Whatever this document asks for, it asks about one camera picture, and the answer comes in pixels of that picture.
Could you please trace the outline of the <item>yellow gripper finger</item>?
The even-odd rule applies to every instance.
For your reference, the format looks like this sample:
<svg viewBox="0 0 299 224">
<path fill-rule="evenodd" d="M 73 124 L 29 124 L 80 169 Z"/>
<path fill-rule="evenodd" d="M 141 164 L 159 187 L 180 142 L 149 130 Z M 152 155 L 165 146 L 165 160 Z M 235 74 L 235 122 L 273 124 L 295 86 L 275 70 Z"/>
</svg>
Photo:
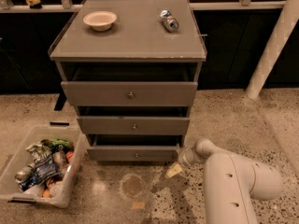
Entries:
<svg viewBox="0 0 299 224">
<path fill-rule="evenodd" d="M 166 171 L 165 177 L 166 178 L 172 178 L 173 176 L 179 174 L 183 171 L 182 166 L 178 162 L 174 162 Z"/>
</svg>

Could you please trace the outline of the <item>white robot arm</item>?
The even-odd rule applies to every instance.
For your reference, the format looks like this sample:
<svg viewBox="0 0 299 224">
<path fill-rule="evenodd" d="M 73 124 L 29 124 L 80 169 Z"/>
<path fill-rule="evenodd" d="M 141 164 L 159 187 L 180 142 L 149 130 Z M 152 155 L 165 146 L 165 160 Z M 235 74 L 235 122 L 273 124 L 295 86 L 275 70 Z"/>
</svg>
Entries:
<svg viewBox="0 0 299 224">
<path fill-rule="evenodd" d="M 206 224 L 258 224 L 252 200 L 271 201 L 283 191 L 278 169 L 200 139 L 178 150 L 178 159 L 166 171 L 171 178 L 204 164 Z"/>
</svg>

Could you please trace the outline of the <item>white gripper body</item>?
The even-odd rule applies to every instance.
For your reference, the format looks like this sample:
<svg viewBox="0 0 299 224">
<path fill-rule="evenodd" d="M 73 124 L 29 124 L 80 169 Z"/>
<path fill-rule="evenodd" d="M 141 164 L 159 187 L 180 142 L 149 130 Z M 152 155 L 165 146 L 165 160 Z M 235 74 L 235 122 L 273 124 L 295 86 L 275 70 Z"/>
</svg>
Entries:
<svg viewBox="0 0 299 224">
<path fill-rule="evenodd" d="M 178 163 L 184 168 L 191 167 L 204 160 L 205 157 L 201 153 L 201 150 L 196 147 L 183 147 L 178 151 Z"/>
</svg>

